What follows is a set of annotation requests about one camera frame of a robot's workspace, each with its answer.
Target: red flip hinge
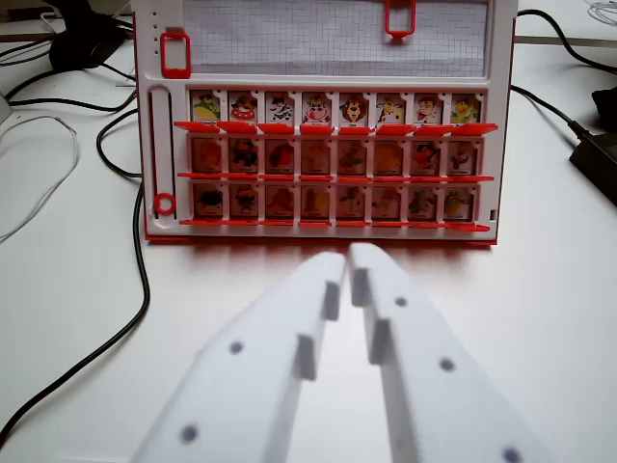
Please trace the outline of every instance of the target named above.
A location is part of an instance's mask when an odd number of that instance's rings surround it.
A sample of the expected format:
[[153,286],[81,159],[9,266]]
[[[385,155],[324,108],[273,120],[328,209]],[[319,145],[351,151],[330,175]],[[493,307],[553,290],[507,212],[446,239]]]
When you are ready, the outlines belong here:
[[408,125],[404,123],[385,123],[379,127],[377,127],[377,135],[398,135],[403,136],[408,133],[412,133],[416,130],[416,127],[413,125]]
[[428,135],[430,137],[442,137],[449,133],[454,128],[454,125],[423,125],[418,127],[414,135]]
[[261,123],[259,128],[263,133],[274,134],[292,134],[294,133],[293,125],[287,125],[286,123]]
[[334,127],[327,125],[309,125],[307,123],[300,125],[300,133],[303,135],[331,135],[334,131]]
[[216,125],[208,125],[199,122],[177,122],[174,123],[174,125],[176,127],[183,128],[184,130],[188,130],[189,132],[218,133],[221,131],[221,129]]
[[411,29],[405,31],[392,31],[389,28],[389,4],[390,4],[390,0],[386,0],[386,11],[385,11],[385,15],[386,15],[386,32],[388,34],[390,34],[391,36],[393,36],[395,39],[403,39],[404,37],[410,36],[411,34],[414,33],[414,31],[416,30],[416,0],[410,0],[409,2],[409,8],[411,10],[411,15],[412,15],[412,27]]
[[217,123],[227,133],[257,133],[257,127],[251,123],[240,121],[220,121]]
[[374,131],[374,128],[369,127],[341,127],[338,135],[368,135]]
[[[167,40],[185,41],[186,47],[186,68],[168,68],[167,52],[165,50]],[[191,39],[184,32],[164,32],[161,34],[161,69],[163,77],[166,79],[188,79],[191,77]]]
[[499,126],[496,123],[464,123],[454,127],[451,135],[455,137],[479,137],[498,128]]

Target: white table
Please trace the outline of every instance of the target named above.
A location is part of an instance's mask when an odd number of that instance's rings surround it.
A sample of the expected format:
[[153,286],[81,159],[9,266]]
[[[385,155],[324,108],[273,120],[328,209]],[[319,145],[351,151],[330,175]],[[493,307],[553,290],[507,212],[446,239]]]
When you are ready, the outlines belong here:
[[[616,64],[610,49],[583,51]],[[128,60],[120,54],[110,63],[130,68]],[[42,70],[28,66],[9,68],[0,89]],[[114,104],[129,93],[114,81],[105,69],[72,72],[19,97]],[[589,93],[617,84],[550,45],[518,45],[513,82],[581,123],[594,115]],[[137,187],[108,171],[94,148],[114,116],[37,108],[18,114],[61,116],[78,132],[82,159],[39,216],[0,246],[1,423],[142,301],[130,230]],[[574,137],[556,117],[512,95],[508,128],[496,247],[384,246],[424,285],[555,461],[609,463],[617,454],[617,209],[569,164]],[[138,170],[137,137],[129,120],[104,148]],[[70,140],[43,122],[16,130],[3,150],[10,150],[0,159],[4,227],[67,167]],[[145,322],[25,419],[0,462],[126,461],[210,336],[307,257],[345,251],[314,241],[144,248],[152,287]],[[366,361],[361,311],[346,298],[326,333],[319,380],[303,389],[288,461],[389,461],[379,370]]]
[[[589,16],[588,8],[584,0],[519,0],[519,10],[545,11],[557,21],[567,38],[579,44],[585,44],[586,41],[613,41],[613,46],[617,45],[617,28]],[[520,17],[517,20],[516,35],[536,42],[557,37],[552,27],[538,16]]]

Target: screw hole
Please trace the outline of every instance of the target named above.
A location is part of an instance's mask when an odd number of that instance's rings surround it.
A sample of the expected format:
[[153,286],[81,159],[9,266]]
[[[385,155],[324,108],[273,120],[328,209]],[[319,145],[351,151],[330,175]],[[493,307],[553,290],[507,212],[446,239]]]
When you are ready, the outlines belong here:
[[231,351],[232,354],[238,354],[242,351],[242,349],[244,348],[244,345],[242,344],[242,342],[240,341],[236,341],[233,342],[230,346],[229,346],[229,350]]
[[452,362],[447,357],[442,358],[440,361],[440,367],[442,367],[445,371],[453,371],[454,370],[454,362]]
[[180,439],[184,444],[190,444],[197,439],[197,427],[194,424],[187,424],[180,432]]
[[516,449],[506,449],[503,451],[503,459],[508,463],[521,463],[523,459]]

